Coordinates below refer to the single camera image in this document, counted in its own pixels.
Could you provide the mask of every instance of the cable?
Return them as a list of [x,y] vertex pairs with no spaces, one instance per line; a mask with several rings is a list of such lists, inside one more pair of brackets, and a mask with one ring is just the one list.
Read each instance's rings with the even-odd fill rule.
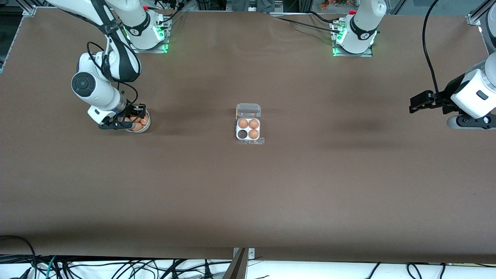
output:
[[38,278],[37,277],[36,254],[34,252],[34,248],[31,245],[31,243],[29,243],[29,241],[27,241],[24,237],[20,237],[20,236],[17,236],[17,235],[0,235],[0,239],[2,239],[2,238],[14,238],[14,239],[18,239],[18,240],[23,241],[24,243],[26,243],[29,246],[29,249],[31,250],[31,254],[33,255],[33,263],[32,263],[32,265],[34,265],[34,268],[35,268],[34,269],[34,278]]
[[371,279],[371,278],[372,278],[372,276],[373,276],[373,274],[374,274],[374,272],[375,272],[375,270],[377,269],[377,267],[379,267],[379,265],[380,265],[380,262],[378,262],[378,263],[375,265],[375,267],[372,269],[372,271],[371,271],[371,273],[369,274],[369,276],[368,276],[367,278],[365,278],[365,279]]
[[69,11],[66,11],[66,10],[63,10],[63,9],[60,9],[60,10],[61,10],[61,11],[63,11],[63,12],[66,12],[66,13],[68,13],[68,14],[72,15],[72,16],[75,16],[75,17],[77,17],[77,18],[79,18],[79,19],[82,19],[82,20],[84,20],[84,21],[86,21],[86,22],[88,22],[88,23],[90,23],[90,24],[92,24],[92,25],[94,25],[94,26],[96,26],[96,27],[98,27],[98,25],[97,25],[95,22],[93,22],[93,21],[91,21],[91,20],[87,19],[87,18],[86,18],[86,17],[84,17],[84,16],[81,16],[81,15],[79,15],[79,14],[75,14],[75,13],[72,13],[72,12],[69,12]]
[[289,6],[289,8],[287,8],[284,12],[288,12],[289,10],[291,10],[291,8],[296,4],[296,2],[298,2],[298,0],[295,0],[291,6]]
[[50,268],[52,267],[52,265],[54,264],[54,260],[55,260],[55,256],[52,257],[52,259],[50,260],[50,263],[48,264],[48,267],[47,267],[47,275],[45,276],[45,279],[48,279],[50,278]]
[[420,274],[420,271],[419,269],[417,268],[416,265],[414,264],[407,264],[406,265],[406,271],[408,272],[408,275],[412,278],[412,279],[417,279],[415,278],[411,273],[410,273],[410,266],[413,266],[415,268],[415,270],[417,271],[417,274],[419,275],[419,279],[422,279],[422,275]]
[[426,56],[427,65],[429,66],[429,70],[431,70],[431,76],[433,78],[434,90],[435,90],[436,96],[439,99],[439,101],[441,102],[441,104],[443,106],[446,106],[446,104],[444,103],[443,99],[439,95],[439,88],[437,86],[437,80],[435,78],[434,68],[433,68],[433,65],[431,63],[431,59],[429,58],[429,54],[427,53],[427,47],[426,47],[426,27],[427,27],[427,20],[429,19],[429,15],[431,14],[431,11],[433,10],[433,8],[437,4],[437,2],[439,2],[439,0],[434,0],[434,2],[432,3],[432,5],[429,7],[429,10],[427,11],[426,17],[424,19],[424,25],[422,27],[422,47],[424,48],[424,55]]
[[446,270],[446,264],[441,263],[442,269],[441,269],[441,274],[439,274],[439,279],[442,279],[442,276],[444,275],[444,271]]
[[[227,262],[215,262],[215,263],[209,263],[210,266],[212,265],[221,265],[221,264],[230,264],[231,262],[230,261],[227,261]],[[178,273],[176,276],[173,276],[171,279],[178,279],[179,275],[185,273],[185,272],[191,272],[191,271],[196,271],[195,269],[197,268],[201,268],[201,267],[204,267],[205,264],[203,265],[199,265],[199,266],[195,266],[195,267],[192,267],[192,268],[189,268],[189,269],[186,269],[186,270],[183,270],[182,272]]]
[[176,267],[178,267],[178,265],[182,264],[185,261],[186,260],[178,260],[177,262],[174,261],[172,265],[164,272],[164,274],[160,276],[160,279],[164,279],[165,277],[167,277],[167,275],[169,275],[169,273],[171,273],[173,269],[175,269]]
[[166,20],[159,21],[158,24],[162,24],[162,23],[165,23],[165,22],[171,20],[180,10],[181,9],[176,10],[172,15],[166,15],[166,16],[170,16],[170,17],[167,18]]
[[318,27],[318,26],[315,26],[315,25],[310,25],[310,24],[306,24],[306,23],[303,23],[303,22],[298,22],[298,21],[294,21],[294,20],[290,20],[290,19],[286,19],[286,18],[280,18],[280,17],[278,17],[278,18],[280,20],[284,20],[284,21],[288,21],[288,22],[292,22],[292,23],[296,23],[296,24],[301,24],[301,25],[308,26],[308,27],[311,27],[311,28],[325,30],[327,32],[339,33],[338,30],[331,30],[331,29],[328,29],[328,28],[322,28],[322,27]]
[[335,19],[325,19],[325,18],[321,17],[320,14],[318,14],[312,10],[306,11],[305,13],[311,13],[311,14],[315,15],[316,17],[318,17],[318,19],[322,20],[323,22],[327,22],[327,23],[332,23],[333,21],[339,19],[339,17],[335,18]]
[[91,51],[90,51],[90,45],[94,45],[94,46],[97,46],[99,49],[101,49],[102,51],[104,51],[104,49],[99,46],[98,44],[94,43],[94,42],[87,42],[86,43],[86,52],[88,53],[88,55],[90,56],[90,59],[91,61],[93,61],[93,64],[95,64],[95,66],[103,73],[103,69],[102,67],[100,67],[100,65],[98,65],[98,63],[96,63],[96,60],[95,58],[93,57],[93,55],[91,54]]
[[157,3],[160,4],[160,6],[162,7],[162,9],[165,10],[164,5],[162,5],[162,3],[160,3],[160,1],[155,1],[155,5],[157,5]]

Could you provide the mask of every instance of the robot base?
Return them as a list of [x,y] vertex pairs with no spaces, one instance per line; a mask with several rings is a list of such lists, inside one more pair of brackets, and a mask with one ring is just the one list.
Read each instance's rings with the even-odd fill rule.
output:
[[343,47],[339,44],[336,43],[337,39],[339,36],[341,36],[342,31],[343,31],[343,25],[340,24],[341,22],[344,22],[345,18],[341,17],[338,20],[338,24],[330,23],[329,28],[331,30],[338,30],[340,33],[334,33],[331,32],[331,41],[332,41],[332,55],[333,56],[348,56],[348,57],[372,57],[372,47],[367,48],[366,51],[355,54],[355,53],[349,53],[343,49]]
[[[169,19],[170,17],[164,16],[163,19],[166,20],[166,22],[157,25],[155,27],[156,35],[157,38],[160,38],[161,41],[158,43],[155,47],[147,50],[139,49],[135,47],[132,43],[131,48],[134,50],[136,53],[167,53],[169,51],[169,39],[171,37],[171,27],[172,27],[172,20]],[[125,31],[127,35],[127,40],[130,41],[129,35],[127,34],[127,30]]]

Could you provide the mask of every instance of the brown paper tabletop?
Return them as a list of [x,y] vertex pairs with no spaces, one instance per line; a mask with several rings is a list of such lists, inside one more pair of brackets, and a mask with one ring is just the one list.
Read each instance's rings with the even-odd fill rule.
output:
[[[433,88],[422,22],[386,16],[360,59],[266,14],[190,12],[167,54],[139,54],[136,135],[99,130],[71,91],[100,31],[38,9],[0,76],[0,232],[46,255],[494,263],[494,132],[408,113]],[[487,56],[463,17],[433,16],[427,41],[441,88]],[[236,143],[241,102],[261,105],[265,145]]]

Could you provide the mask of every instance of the egg carton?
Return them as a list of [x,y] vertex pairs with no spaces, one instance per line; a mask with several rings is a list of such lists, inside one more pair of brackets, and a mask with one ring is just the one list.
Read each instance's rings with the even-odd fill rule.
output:
[[241,117],[236,120],[236,138],[240,143],[264,144],[260,137],[260,120],[258,118]]

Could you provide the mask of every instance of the brown egg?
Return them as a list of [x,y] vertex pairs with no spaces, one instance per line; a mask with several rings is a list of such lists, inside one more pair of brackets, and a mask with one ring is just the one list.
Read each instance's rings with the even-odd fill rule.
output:
[[143,129],[143,124],[141,124],[140,122],[134,122],[134,128],[131,129],[131,131],[138,132],[141,129]]
[[145,116],[140,120],[140,123],[143,124],[143,126],[145,126],[146,124],[148,124],[148,114],[145,114]]
[[238,121],[238,126],[241,128],[241,129],[246,129],[248,128],[248,120],[244,119],[244,118],[241,118],[239,121]]
[[248,133],[248,136],[250,139],[254,140],[258,137],[258,131],[257,130],[251,130],[249,133]]
[[249,121],[249,127],[252,129],[258,128],[258,121],[256,119],[252,119]]
[[137,117],[137,116],[134,116],[134,115],[131,115],[129,116],[129,119],[131,119],[131,121],[134,121],[136,119],[136,121],[134,121],[135,123],[136,122],[139,122],[141,120],[141,118]]

